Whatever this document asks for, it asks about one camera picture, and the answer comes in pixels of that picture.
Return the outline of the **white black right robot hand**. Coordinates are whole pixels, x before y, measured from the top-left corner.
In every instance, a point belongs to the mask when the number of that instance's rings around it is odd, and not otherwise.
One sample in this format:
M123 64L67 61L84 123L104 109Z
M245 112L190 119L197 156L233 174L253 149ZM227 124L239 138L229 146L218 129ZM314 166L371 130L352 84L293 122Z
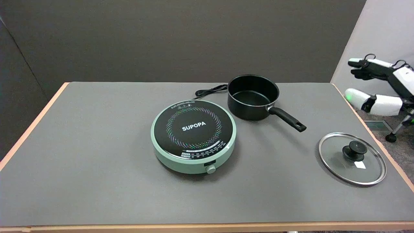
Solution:
M352 67L351 74L356 79L364 81L372 79L387 81L389 76L395 72L395 68L391 63L378 59L351 58L347 64Z

